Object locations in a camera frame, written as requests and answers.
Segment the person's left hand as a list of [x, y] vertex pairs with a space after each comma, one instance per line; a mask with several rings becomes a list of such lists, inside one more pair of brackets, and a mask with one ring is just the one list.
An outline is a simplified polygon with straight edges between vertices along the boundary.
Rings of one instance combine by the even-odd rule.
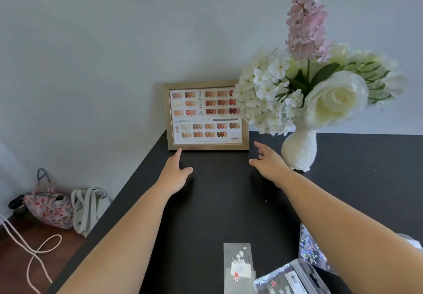
[[157, 190], [169, 197], [180, 191], [187, 182], [187, 179], [184, 180], [181, 177], [179, 166], [181, 154], [182, 148], [178, 148], [175, 154], [167, 159], [155, 184]]

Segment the person's right hand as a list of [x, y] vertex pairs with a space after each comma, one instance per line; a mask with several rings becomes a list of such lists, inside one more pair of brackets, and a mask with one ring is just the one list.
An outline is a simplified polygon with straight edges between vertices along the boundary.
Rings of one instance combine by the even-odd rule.
[[293, 173], [283, 161], [282, 157], [267, 145], [254, 141], [254, 146], [258, 148], [258, 158], [264, 159], [265, 171], [260, 173], [265, 179], [274, 183], [279, 189], [283, 189], [286, 178]]

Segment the person's right forearm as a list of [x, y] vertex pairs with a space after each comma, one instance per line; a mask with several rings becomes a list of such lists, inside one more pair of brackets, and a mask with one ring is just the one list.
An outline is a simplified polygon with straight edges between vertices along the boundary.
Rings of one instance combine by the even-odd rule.
[[410, 243], [290, 169], [272, 180], [352, 293], [423, 294], [423, 253]]

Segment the person's left forearm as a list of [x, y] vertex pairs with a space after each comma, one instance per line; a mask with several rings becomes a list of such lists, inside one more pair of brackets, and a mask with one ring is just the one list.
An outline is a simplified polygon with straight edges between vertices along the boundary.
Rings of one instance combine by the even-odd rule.
[[156, 182], [84, 258], [57, 294], [139, 294], [165, 206], [181, 188]]

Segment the white ceramic vase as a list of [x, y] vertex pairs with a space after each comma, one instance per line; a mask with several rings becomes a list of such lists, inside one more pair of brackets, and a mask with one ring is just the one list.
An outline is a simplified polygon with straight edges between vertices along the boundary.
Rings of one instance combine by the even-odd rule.
[[283, 142], [281, 156], [285, 164], [297, 171], [307, 172], [317, 154], [317, 130], [296, 129]]

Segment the framed nail colour chart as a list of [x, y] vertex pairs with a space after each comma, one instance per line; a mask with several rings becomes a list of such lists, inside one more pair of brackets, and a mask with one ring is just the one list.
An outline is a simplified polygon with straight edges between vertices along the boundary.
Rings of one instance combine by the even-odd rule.
[[169, 151], [247, 151], [249, 125], [234, 97], [237, 80], [163, 84]]

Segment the white hydrangea flower bunch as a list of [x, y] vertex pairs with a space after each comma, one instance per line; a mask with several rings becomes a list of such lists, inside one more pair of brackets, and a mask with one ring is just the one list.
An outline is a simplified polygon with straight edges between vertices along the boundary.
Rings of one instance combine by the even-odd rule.
[[297, 61], [278, 49], [260, 49], [243, 67], [234, 98], [240, 115], [261, 134], [286, 136], [304, 103], [305, 87], [293, 83], [301, 71]]

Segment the holographic glitter sticker packet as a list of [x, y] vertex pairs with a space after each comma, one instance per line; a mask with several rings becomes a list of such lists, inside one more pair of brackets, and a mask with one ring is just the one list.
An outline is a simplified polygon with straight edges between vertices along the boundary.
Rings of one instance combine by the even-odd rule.
[[298, 258], [306, 261], [314, 267], [337, 276], [339, 275], [329, 264], [328, 259], [320, 250], [318, 244], [312, 238], [303, 223], [300, 224]]

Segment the large white artificial rose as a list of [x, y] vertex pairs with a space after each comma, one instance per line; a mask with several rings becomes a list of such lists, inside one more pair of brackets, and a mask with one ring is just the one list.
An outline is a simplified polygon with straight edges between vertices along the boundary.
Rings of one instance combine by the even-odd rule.
[[367, 106], [369, 88], [350, 71], [339, 71], [318, 83], [304, 99], [304, 123], [312, 129], [335, 126]]

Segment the clear flower sticker sheet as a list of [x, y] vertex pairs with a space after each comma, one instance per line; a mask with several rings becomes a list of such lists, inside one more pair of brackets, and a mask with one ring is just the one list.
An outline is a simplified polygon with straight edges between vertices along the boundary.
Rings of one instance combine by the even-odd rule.
[[224, 281], [238, 282], [256, 278], [250, 243], [223, 244]]

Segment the white tote bag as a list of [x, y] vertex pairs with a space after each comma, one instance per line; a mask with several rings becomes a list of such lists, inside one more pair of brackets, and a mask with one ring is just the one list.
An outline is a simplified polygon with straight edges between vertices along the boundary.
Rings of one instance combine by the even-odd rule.
[[110, 203], [111, 201], [106, 191], [99, 188], [72, 191], [72, 224], [74, 230], [78, 234], [87, 237], [108, 209]]

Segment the silver packet with black hanger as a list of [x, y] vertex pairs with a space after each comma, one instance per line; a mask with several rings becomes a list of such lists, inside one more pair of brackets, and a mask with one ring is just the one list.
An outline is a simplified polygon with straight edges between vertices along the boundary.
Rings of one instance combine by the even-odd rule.
[[253, 287], [256, 294], [331, 294], [314, 267], [302, 259], [261, 276]]

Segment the pink floral fabric bag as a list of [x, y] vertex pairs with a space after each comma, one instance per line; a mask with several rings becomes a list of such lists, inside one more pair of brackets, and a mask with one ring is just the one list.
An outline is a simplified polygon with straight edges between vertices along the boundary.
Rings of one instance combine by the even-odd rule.
[[44, 168], [38, 169], [35, 189], [24, 194], [23, 201], [29, 212], [40, 222], [62, 229], [73, 227], [71, 197], [55, 191]]

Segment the pink artificial flower stem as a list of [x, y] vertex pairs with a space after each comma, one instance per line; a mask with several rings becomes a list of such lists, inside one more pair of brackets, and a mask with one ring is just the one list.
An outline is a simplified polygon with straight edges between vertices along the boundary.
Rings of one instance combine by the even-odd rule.
[[288, 11], [287, 51], [296, 61], [325, 62], [329, 42], [325, 39], [328, 12], [320, 0], [291, 0]]

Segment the white green flower cluster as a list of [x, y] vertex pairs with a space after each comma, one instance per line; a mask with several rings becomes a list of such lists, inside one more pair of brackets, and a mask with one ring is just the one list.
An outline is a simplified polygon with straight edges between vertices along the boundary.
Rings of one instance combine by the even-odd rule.
[[382, 106], [386, 101], [398, 98], [408, 82], [396, 60], [375, 51], [351, 51], [346, 44], [332, 43], [329, 62], [336, 62], [341, 70], [364, 79], [369, 89], [368, 105]]

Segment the white plastic packet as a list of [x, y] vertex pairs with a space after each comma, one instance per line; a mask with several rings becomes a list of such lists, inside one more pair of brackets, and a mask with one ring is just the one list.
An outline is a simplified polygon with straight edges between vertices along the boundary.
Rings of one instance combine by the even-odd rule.
[[421, 251], [423, 253], [423, 247], [418, 240], [416, 240], [416, 239], [414, 239], [414, 238], [412, 238], [412, 237], [410, 237], [409, 235], [406, 235], [406, 234], [398, 233], [398, 235], [401, 238], [403, 238], [404, 240], [406, 240], [408, 243], [410, 243], [414, 248], [417, 248], [419, 251]]

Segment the small black object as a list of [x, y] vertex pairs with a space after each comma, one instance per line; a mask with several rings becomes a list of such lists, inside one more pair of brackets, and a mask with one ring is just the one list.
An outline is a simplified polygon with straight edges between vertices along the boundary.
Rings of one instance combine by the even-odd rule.
[[8, 208], [13, 211], [14, 215], [24, 215], [28, 211], [24, 197], [25, 194], [21, 194], [9, 202]]

